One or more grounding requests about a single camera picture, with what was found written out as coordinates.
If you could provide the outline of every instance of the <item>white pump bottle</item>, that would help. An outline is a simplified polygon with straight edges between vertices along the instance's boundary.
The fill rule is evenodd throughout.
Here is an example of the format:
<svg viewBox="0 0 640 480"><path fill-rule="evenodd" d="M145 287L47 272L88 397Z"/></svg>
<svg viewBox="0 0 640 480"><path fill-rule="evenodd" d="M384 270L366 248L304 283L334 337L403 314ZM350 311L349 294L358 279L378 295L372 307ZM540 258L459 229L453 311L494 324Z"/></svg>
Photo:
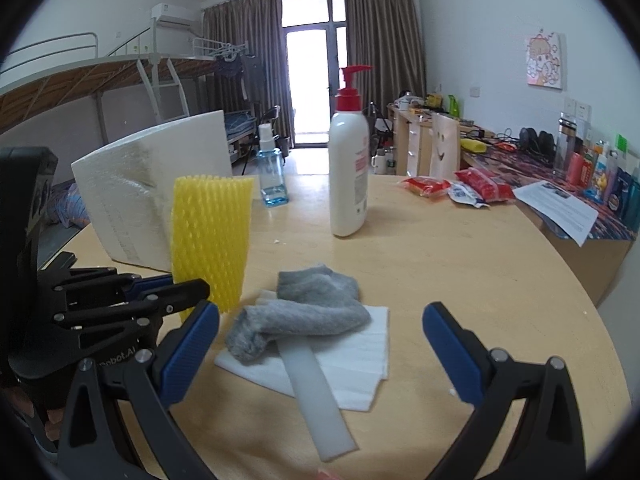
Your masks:
<svg viewBox="0 0 640 480"><path fill-rule="evenodd" d="M367 217L369 123L362 114L362 100L352 88L352 79L354 73L370 68L356 65L342 69L346 88L338 91L329 128L331 232L339 237L356 232Z"/></svg>

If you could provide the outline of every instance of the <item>headphones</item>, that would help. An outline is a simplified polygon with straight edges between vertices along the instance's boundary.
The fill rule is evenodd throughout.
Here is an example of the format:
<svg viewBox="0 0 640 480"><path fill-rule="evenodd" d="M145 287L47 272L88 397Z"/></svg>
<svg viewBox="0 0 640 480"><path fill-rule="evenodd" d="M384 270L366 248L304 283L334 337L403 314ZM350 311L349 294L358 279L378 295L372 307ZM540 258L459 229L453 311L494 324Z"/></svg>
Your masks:
<svg viewBox="0 0 640 480"><path fill-rule="evenodd" d="M545 162L553 163L556 142L550 133L542 131L537 134L533 128L523 128L520 130L520 150L534 158L541 157Z"/></svg>

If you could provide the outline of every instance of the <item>yellow foam net on desk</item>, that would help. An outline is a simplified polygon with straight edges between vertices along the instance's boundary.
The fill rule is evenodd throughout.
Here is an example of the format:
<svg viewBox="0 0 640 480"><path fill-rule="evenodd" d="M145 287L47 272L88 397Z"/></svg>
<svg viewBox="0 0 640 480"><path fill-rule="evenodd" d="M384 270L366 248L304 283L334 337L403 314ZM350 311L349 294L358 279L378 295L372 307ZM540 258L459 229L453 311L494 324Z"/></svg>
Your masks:
<svg viewBox="0 0 640 480"><path fill-rule="evenodd" d="M238 306L249 251L251 178L184 176L174 185L174 283L202 278L220 312ZM180 313L184 322L193 309Z"/></svg>

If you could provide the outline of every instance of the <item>white napkin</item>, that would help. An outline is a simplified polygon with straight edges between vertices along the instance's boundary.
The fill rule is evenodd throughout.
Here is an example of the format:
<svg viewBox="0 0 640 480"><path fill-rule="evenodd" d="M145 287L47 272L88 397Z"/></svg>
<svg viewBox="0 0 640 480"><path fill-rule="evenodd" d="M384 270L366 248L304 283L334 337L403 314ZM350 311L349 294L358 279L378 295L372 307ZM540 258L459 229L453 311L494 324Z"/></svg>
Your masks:
<svg viewBox="0 0 640 480"><path fill-rule="evenodd" d="M388 316L385 306L366 306L371 321L357 332L308 336L320 367L342 410L368 412L380 381L388 378ZM252 383L293 397L293 388L275 345L250 364L242 364L225 348L217 366Z"/></svg>

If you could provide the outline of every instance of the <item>gray sock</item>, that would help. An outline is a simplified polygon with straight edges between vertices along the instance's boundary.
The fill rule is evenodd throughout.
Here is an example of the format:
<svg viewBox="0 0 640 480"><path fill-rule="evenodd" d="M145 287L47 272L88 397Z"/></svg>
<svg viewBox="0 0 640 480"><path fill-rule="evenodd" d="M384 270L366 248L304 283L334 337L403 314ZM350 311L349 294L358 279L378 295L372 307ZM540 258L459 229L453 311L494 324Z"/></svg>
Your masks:
<svg viewBox="0 0 640 480"><path fill-rule="evenodd" d="M326 266L280 272L277 294L277 300L245 307L234 321L225 343L239 361L254 360L279 337L337 335L370 319L356 280Z"/></svg>

